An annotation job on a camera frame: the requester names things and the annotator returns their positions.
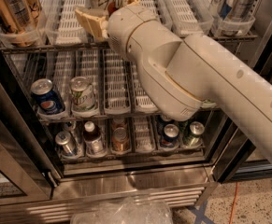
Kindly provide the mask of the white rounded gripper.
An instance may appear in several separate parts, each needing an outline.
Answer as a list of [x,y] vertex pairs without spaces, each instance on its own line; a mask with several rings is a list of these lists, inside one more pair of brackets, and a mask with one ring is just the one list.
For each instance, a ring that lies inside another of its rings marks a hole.
[[123,0],[124,7],[108,19],[108,12],[97,8],[76,7],[75,15],[84,30],[97,41],[107,41],[111,49],[124,60],[127,58],[127,43],[132,33],[144,22],[156,21],[157,16],[140,0]]

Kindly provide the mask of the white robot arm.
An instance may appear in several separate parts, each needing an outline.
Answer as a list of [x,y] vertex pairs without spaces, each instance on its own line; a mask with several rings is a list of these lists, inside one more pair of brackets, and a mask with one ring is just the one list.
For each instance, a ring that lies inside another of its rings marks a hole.
[[163,26],[139,0],[108,12],[76,7],[79,24],[124,60],[158,109],[178,121],[216,103],[272,164],[272,85],[207,35],[185,38]]

